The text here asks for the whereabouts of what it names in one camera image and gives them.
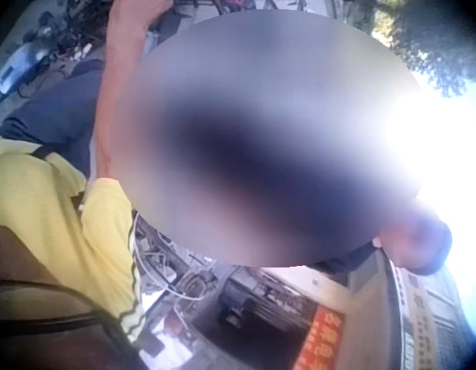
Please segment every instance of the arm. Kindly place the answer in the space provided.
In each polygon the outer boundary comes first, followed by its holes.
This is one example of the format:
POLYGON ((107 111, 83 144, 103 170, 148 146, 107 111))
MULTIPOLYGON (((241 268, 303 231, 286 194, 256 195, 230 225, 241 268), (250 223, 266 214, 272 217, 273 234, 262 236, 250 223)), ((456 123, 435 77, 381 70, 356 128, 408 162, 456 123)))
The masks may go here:
POLYGON ((146 30, 171 3, 171 0, 116 0, 113 4, 108 22, 106 67, 94 124, 98 178, 113 178, 109 140, 117 99, 125 81, 139 68, 146 30))

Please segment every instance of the red sign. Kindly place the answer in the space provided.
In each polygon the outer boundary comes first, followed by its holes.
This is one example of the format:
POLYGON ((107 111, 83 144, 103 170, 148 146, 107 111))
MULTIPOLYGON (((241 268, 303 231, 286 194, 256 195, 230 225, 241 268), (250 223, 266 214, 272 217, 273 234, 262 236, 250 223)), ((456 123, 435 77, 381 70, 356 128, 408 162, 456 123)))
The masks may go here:
POLYGON ((293 370, 334 370, 344 315, 319 306, 293 370))

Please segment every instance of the yellow shirt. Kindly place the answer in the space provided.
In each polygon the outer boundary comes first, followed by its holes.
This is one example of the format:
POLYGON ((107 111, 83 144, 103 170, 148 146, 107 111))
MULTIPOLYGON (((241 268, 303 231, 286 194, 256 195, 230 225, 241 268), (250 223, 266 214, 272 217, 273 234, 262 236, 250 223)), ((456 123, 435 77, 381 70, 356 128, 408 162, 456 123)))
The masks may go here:
POLYGON ((0 137, 0 226, 15 233, 60 284, 119 318, 131 341, 143 325, 140 283, 129 235, 132 205, 118 181, 97 179, 79 216, 71 197, 85 177, 38 144, 0 137))

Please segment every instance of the sleeve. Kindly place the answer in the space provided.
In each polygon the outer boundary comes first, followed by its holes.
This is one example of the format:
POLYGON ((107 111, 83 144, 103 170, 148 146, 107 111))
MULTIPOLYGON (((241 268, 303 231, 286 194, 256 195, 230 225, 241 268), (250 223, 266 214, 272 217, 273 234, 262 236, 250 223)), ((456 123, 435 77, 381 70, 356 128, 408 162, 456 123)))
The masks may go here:
POLYGON ((143 324, 140 275, 133 259, 132 204, 119 182, 95 180, 85 200, 82 233, 92 249, 89 270, 108 311, 120 320, 131 341, 143 324))

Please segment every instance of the sky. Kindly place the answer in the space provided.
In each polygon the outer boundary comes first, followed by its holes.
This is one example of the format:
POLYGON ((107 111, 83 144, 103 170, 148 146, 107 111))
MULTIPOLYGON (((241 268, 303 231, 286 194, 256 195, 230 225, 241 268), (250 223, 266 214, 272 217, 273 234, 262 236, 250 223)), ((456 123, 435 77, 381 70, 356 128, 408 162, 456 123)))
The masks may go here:
POLYGON ((447 260, 464 313, 476 334, 476 84, 458 98, 442 98, 420 82, 423 99, 403 102, 390 131, 418 194, 434 207, 453 237, 447 260))

